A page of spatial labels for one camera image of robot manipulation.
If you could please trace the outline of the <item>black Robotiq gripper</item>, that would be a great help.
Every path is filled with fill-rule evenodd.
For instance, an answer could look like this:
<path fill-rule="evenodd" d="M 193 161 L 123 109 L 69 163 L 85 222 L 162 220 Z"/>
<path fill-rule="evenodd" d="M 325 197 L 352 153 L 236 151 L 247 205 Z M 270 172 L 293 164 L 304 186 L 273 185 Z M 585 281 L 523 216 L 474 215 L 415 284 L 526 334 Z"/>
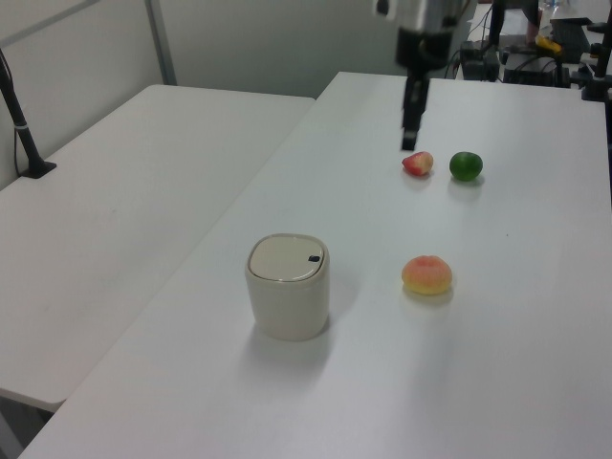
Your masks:
<path fill-rule="evenodd" d="M 430 83 L 428 75 L 447 65 L 451 42 L 450 31 L 424 33 L 398 30 L 395 61 L 405 68 L 409 75 L 405 84 L 403 102 L 402 150 L 404 151 L 414 150 L 420 119 L 426 110 Z"/>

